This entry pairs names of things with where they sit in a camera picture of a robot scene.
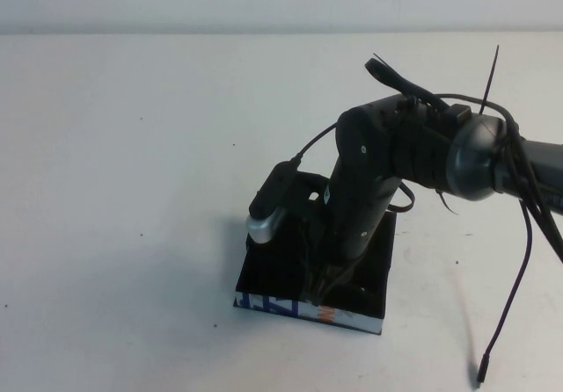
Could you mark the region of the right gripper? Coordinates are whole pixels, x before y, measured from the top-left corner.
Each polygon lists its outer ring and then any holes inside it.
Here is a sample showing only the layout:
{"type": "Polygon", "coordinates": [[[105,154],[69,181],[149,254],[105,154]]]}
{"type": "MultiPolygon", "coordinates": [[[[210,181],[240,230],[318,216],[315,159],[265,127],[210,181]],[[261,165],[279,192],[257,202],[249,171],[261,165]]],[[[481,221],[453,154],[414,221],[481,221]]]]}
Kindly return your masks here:
{"type": "MultiPolygon", "coordinates": [[[[349,282],[398,186],[396,177],[372,177],[346,167],[333,169],[315,208],[317,220],[311,224],[313,252],[329,265],[351,261],[333,278],[328,291],[349,282]]],[[[314,306],[322,300],[327,264],[313,265],[309,271],[306,301],[314,306]]]]}

